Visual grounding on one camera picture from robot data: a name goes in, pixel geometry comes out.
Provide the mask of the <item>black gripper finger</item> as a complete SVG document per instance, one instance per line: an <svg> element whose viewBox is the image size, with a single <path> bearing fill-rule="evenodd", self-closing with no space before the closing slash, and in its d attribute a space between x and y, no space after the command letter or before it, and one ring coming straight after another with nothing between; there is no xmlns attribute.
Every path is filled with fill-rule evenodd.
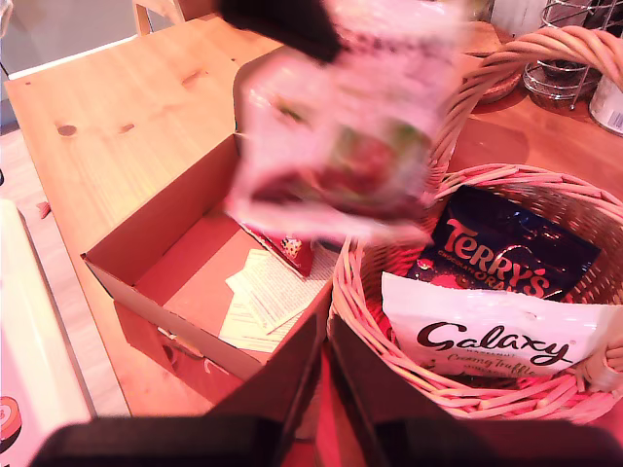
<svg viewBox="0 0 623 467"><path fill-rule="evenodd" d="M288 431L296 428L319 378L322 342L317 316L305 317L263 369L207 416L274 422Z"/></svg>
<svg viewBox="0 0 623 467"><path fill-rule="evenodd" d="M318 0L225 0L217 12L229 25L279 41L307 56L330 63L342 46Z"/></svg>
<svg viewBox="0 0 623 467"><path fill-rule="evenodd" d="M382 361L339 316L330 342L359 412L380 439L447 439L453 419Z"/></svg>

